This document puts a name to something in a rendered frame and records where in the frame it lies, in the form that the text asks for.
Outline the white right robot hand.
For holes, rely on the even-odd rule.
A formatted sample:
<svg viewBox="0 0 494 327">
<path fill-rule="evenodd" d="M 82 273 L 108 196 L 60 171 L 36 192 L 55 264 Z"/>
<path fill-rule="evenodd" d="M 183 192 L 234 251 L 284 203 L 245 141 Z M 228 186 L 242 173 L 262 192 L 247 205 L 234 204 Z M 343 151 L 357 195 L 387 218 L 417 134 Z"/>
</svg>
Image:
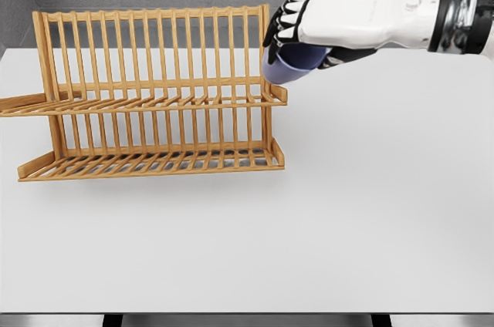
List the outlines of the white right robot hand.
<svg viewBox="0 0 494 327">
<path fill-rule="evenodd" d="M 330 48 L 317 69 L 373 55 L 390 42 L 394 4 L 398 0 L 286 0 L 270 19 L 263 40 L 278 52 L 288 43 Z"/>
</svg>

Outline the lavender blue cup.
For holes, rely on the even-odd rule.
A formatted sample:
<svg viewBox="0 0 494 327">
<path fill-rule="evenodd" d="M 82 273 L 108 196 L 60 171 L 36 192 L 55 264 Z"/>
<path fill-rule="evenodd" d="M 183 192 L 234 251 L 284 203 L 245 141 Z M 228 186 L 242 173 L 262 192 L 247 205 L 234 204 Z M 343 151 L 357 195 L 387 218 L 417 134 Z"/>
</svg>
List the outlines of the lavender blue cup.
<svg viewBox="0 0 494 327">
<path fill-rule="evenodd" d="M 271 44 L 262 57 L 261 73 L 271 84 L 282 85 L 297 80 L 316 69 L 330 48 L 302 42 L 288 43 L 276 52 Z"/>
</svg>

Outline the wooden two-tier dish rack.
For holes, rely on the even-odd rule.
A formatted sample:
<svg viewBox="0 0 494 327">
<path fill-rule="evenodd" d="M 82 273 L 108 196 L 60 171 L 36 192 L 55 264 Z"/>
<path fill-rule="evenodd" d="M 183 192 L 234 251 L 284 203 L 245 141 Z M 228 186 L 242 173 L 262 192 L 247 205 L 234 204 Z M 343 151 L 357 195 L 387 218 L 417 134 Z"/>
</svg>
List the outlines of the wooden two-tier dish rack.
<svg viewBox="0 0 494 327">
<path fill-rule="evenodd" d="M 21 181 L 281 170 L 260 72 L 269 6 L 34 12 L 42 92 L 0 117 L 44 116 L 52 150 Z"/>
</svg>

